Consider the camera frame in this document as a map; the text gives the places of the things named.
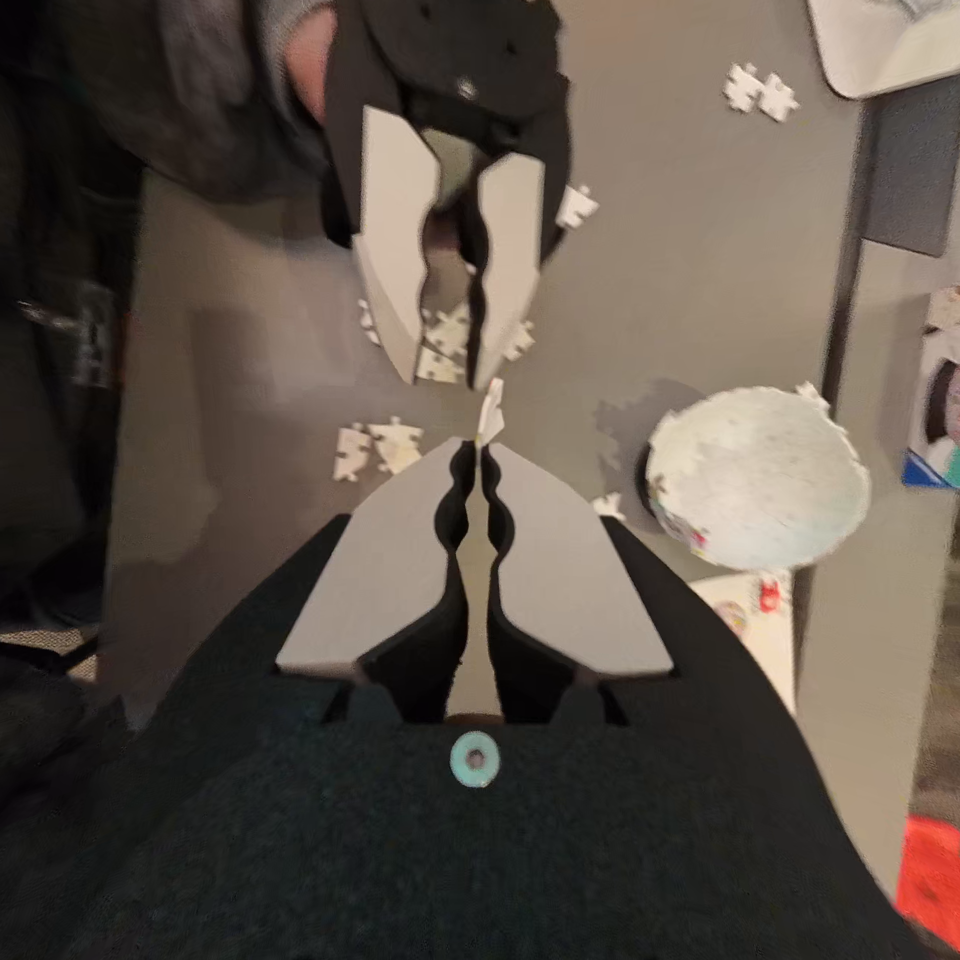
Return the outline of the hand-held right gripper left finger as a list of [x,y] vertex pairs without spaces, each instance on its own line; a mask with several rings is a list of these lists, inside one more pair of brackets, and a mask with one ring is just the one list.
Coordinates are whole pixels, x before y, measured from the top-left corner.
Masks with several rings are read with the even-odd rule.
[[279,649],[279,672],[379,686],[405,721],[445,721],[469,637],[457,552],[475,472],[474,442],[450,438],[354,510]]

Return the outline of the red storage bin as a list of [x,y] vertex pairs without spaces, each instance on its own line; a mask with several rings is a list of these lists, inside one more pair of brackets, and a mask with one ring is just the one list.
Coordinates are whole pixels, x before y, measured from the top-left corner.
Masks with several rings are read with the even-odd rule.
[[959,951],[959,830],[911,814],[906,821],[895,904],[909,921]]

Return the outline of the person's left hand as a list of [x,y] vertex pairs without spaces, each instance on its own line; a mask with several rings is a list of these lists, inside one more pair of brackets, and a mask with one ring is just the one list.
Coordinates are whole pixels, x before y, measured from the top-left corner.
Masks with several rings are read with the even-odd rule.
[[327,120],[327,74],[336,33],[337,11],[323,4],[296,22],[284,47],[291,89],[306,113],[321,127]]

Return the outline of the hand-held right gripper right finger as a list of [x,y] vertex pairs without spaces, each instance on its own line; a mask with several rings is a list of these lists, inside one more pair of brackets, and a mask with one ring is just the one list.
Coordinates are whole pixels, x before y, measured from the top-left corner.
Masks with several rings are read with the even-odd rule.
[[668,676],[673,659],[591,503],[499,442],[481,474],[495,550],[486,644],[505,720],[549,723],[582,680]]

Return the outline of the person's dark clothing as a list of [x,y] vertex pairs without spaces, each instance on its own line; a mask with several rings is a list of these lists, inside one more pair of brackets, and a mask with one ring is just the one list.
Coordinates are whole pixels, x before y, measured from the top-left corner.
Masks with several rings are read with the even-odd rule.
[[144,164],[109,131],[155,2],[2,2],[2,633],[101,617]]

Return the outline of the colourful puzzle box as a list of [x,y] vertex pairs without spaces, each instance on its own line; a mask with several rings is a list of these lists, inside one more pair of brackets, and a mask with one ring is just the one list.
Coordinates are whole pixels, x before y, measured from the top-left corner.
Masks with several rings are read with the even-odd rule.
[[959,286],[930,295],[901,483],[959,489]]

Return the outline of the printed instruction sheet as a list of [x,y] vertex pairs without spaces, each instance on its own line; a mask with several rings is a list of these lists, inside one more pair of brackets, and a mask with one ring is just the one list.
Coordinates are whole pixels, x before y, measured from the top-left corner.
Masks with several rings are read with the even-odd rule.
[[703,578],[690,588],[738,637],[795,716],[793,583],[793,574],[782,569]]

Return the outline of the colourful 3D puzzle ball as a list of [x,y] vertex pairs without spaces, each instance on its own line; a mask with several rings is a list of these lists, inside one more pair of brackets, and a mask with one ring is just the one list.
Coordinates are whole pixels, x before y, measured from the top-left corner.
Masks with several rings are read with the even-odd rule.
[[830,556],[864,521],[869,470],[806,382],[738,388],[668,412],[648,439],[659,526],[737,571],[793,570]]

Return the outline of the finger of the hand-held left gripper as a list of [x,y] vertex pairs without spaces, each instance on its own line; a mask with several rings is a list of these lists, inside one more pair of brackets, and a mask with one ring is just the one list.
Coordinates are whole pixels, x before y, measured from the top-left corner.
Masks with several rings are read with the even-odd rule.
[[409,384],[416,380],[423,342],[424,231],[440,184],[440,162],[414,127],[366,105],[354,258],[379,344]]
[[539,285],[546,167],[510,152],[478,174],[467,212],[475,241],[467,286],[466,382],[485,391],[512,348]]

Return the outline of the white rounded tray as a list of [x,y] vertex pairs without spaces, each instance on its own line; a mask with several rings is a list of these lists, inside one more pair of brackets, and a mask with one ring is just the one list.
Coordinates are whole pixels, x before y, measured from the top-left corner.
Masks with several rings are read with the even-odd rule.
[[957,1],[808,1],[828,85],[853,101],[959,73]]

